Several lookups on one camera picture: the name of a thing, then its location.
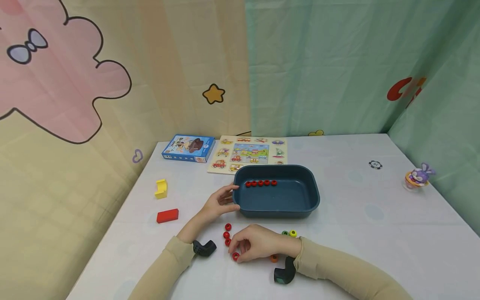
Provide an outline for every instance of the green curtain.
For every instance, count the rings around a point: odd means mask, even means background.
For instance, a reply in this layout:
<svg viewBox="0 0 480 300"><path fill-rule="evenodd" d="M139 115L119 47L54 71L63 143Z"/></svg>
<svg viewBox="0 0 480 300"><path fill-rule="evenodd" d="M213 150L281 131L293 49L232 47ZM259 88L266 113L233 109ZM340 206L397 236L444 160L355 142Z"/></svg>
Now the green curtain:
<svg viewBox="0 0 480 300"><path fill-rule="evenodd" d="M252 134L387 132L468 2L246 0Z"/></svg>
<svg viewBox="0 0 480 300"><path fill-rule="evenodd" d="M480 235L480 3L455 24L422 93L389 131L432 184Z"/></svg>

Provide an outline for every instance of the black wrist band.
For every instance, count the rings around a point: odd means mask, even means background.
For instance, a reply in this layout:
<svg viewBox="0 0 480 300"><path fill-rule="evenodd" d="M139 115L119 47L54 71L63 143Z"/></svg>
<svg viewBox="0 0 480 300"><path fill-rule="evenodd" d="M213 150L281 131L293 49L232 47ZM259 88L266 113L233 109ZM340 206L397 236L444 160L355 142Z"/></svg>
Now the black wrist band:
<svg viewBox="0 0 480 300"><path fill-rule="evenodd" d="M297 272L293 265L294 260L293 257L287 256L285 259L285 269L275 268L273 279L276 283L289 284L293 280L293 277L295 277L295 273Z"/></svg>
<svg viewBox="0 0 480 300"><path fill-rule="evenodd" d="M215 249L216 245L212 240L209 240L208 243L203 246L199 241L193 241L193 252L199 256L208 257L215 251Z"/></svg>

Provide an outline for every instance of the bunny figurine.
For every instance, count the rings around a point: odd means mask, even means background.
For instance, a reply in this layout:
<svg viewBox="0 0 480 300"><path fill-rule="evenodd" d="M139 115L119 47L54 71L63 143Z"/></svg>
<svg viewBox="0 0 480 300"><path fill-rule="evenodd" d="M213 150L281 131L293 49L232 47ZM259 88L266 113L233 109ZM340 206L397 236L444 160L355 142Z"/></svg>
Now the bunny figurine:
<svg viewBox="0 0 480 300"><path fill-rule="evenodd" d="M430 168L427 163L421 164L420 168L415 168L405 176L404 187L410 191L428 185L430 175L435 175L435 170Z"/></svg>

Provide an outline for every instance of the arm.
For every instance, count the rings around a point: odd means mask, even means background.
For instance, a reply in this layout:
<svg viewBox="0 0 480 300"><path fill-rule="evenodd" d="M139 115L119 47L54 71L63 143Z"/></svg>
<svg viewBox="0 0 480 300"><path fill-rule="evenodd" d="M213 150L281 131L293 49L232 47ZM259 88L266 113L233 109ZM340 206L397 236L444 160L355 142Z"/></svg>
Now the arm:
<svg viewBox="0 0 480 300"><path fill-rule="evenodd" d="M236 185L225 186L208 198L200 212L168 242L160 256L140 278L129 300L167 298L172 286L195 256L192 242L199 233L220 215L240 209L238 205L227 205L232 202L231 190L237 188Z"/></svg>
<svg viewBox="0 0 480 300"><path fill-rule="evenodd" d="M358 257L300 238L294 261L297 272L313 279L328 279L360 300L412 300L391 276Z"/></svg>
<svg viewBox="0 0 480 300"><path fill-rule="evenodd" d="M297 272L314 279L328 279L359 300L412 300L387 273L344 252L275 233L259 225L249 225L235 234L229 253L239 247L237 263L273 254L296 258Z"/></svg>

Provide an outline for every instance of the bow pattern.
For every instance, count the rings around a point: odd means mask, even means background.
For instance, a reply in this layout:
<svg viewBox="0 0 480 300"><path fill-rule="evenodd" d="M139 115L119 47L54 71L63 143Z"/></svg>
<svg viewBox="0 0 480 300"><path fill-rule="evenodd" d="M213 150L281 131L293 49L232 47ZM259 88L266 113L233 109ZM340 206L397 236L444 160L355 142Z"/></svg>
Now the bow pattern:
<svg viewBox="0 0 480 300"><path fill-rule="evenodd" d="M47 40L36 29L28 30L28 41L24 45L8 47L7 54L15 62L26 65L32 60L32 52L48 47Z"/></svg>

